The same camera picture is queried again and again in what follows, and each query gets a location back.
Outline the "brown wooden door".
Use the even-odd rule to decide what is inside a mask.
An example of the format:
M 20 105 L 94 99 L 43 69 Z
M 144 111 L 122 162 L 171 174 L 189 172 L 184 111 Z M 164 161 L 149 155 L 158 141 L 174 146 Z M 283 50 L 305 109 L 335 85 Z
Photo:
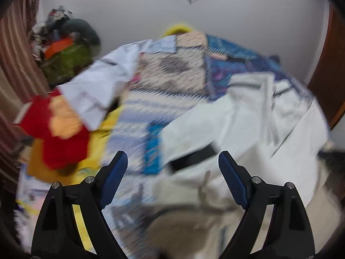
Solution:
M 308 84 L 331 128 L 344 115 L 344 30 L 343 17 L 331 7 L 325 44 Z

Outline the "green patterned storage box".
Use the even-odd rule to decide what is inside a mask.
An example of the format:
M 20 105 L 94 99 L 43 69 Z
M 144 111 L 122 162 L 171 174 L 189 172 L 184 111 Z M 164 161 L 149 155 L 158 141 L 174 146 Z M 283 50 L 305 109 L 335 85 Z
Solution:
M 74 43 L 44 62 L 41 69 L 50 85 L 59 85 L 74 78 L 91 63 L 90 47 L 85 43 Z

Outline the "white shirt on bed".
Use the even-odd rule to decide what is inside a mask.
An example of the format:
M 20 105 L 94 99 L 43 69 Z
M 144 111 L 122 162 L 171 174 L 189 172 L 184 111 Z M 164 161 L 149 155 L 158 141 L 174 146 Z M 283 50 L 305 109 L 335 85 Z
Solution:
M 95 131 L 112 102 L 135 76 L 142 53 L 175 53 L 177 37 L 142 40 L 125 44 L 96 60 L 71 81 L 57 87 L 83 125 Z

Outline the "dark green stuffed cushion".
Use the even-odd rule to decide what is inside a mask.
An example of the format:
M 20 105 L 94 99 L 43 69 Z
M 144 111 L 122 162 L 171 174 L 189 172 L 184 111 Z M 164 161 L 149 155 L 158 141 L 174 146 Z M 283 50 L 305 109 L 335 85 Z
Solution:
M 92 46 L 100 45 L 100 38 L 90 24 L 83 19 L 68 19 L 60 27 L 61 33 L 77 33 L 79 37 Z

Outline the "striped red curtain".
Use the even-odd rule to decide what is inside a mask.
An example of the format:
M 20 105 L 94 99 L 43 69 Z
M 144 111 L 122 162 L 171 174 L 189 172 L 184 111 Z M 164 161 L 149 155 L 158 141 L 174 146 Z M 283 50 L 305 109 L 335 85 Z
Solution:
M 1 187 L 14 193 L 19 170 L 13 154 L 23 137 L 13 121 L 21 107 L 49 90 L 29 45 L 40 0 L 5 0 L 1 6 Z

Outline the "blue patchwork bed quilt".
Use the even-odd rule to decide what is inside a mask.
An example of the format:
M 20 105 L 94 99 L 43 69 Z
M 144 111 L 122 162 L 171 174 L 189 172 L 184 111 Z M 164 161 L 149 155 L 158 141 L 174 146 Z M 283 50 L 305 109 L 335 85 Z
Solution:
M 224 96 L 236 74 L 270 73 L 281 83 L 277 94 L 295 90 L 279 64 L 226 40 L 190 32 L 177 36 L 175 53 L 143 54 L 138 79 L 125 91 L 124 107 L 107 142 L 103 162 L 119 150 L 129 165 L 104 214 L 121 248 L 129 258 L 157 258 L 162 251 L 149 243 L 147 229 L 159 207 L 153 188 L 163 170 L 179 171 L 192 161 L 209 158 L 211 146 L 164 166 L 159 135 L 172 121 L 198 104 Z

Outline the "yellow fleece blanket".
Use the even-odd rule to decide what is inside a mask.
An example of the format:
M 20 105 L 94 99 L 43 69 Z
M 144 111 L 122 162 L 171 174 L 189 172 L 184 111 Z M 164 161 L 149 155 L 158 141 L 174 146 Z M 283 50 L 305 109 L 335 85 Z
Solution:
M 109 112 L 100 126 L 95 131 L 90 132 L 88 156 L 85 160 L 61 170 L 50 170 L 43 163 L 42 142 L 39 139 L 34 140 L 26 169 L 26 174 L 31 177 L 31 180 L 28 181 L 27 189 L 27 199 L 29 202 L 24 205 L 29 215 L 29 220 L 27 221 L 29 231 L 27 236 L 23 237 L 24 242 L 32 242 L 34 227 L 49 184 L 55 181 L 59 181 L 63 185 L 78 184 L 87 176 L 94 175 L 99 171 L 105 147 L 122 110 L 121 107 L 118 107 L 114 111 Z

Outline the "red plush toy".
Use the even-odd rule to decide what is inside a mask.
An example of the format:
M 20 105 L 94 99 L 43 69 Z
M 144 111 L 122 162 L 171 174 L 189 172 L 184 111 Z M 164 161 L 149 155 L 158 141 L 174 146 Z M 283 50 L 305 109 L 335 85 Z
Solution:
M 18 113 L 14 125 L 42 142 L 42 160 L 61 170 L 88 156 L 90 131 L 58 90 L 34 96 Z

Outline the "white and beige jacket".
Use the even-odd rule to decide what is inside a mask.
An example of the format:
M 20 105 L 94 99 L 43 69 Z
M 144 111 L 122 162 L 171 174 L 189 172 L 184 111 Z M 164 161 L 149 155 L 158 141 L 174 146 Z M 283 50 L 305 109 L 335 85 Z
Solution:
M 294 183 L 317 248 L 325 244 L 333 228 L 325 227 L 320 214 L 336 211 L 316 154 L 328 141 L 329 127 L 317 100 L 295 90 L 277 94 L 280 88 L 270 73 L 236 74 L 224 96 L 198 104 L 162 130 L 164 166 L 208 146 L 213 153 L 185 169 L 163 170 L 153 188 L 159 211 L 147 229 L 152 246 L 170 258 L 219 256 L 244 214 L 218 167 L 223 150 L 265 182 Z

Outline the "orange box on pile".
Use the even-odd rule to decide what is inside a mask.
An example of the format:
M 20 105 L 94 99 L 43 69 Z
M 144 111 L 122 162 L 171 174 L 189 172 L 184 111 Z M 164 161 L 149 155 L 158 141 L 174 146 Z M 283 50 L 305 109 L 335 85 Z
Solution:
M 55 54 L 71 46 L 73 43 L 74 42 L 72 38 L 64 38 L 64 39 L 60 39 L 58 41 L 52 42 L 52 44 L 49 45 L 44 52 L 45 59 L 50 59 Z

